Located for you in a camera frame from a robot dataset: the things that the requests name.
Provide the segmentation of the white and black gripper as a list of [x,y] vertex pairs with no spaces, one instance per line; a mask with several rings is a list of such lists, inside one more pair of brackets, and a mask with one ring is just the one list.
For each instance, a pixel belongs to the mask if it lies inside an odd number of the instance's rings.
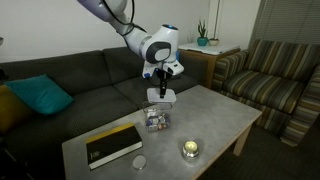
[[[175,60],[172,62],[158,62],[156,64],[151,64],[147,61],[144,62],[142,77],[149,78],[152,77],[156,71],[164,71],[170,75],[179,75],[184,71],[184,67],[180,64],[179,61]],[[166,94],[167,83],[166,80],[160,79],[160,98],[164,98]]]

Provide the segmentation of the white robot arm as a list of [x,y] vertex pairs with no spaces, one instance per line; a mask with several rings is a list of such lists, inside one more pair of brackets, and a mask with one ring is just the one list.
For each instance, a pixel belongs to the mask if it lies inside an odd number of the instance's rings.
[[121,35],[127,47],[144,60],[142,76],[150,78],[154,73],[160,79],[158,88],[148,88],[149,102],[175,102],[172,89],[167,88],[167,80],[179,75],[184,67],[177,60],[178,29],[163,24],[153,35],[133,23],[134,15],[128,19],[124,10],[127,0],[77,0],[84,8],[110,25]]

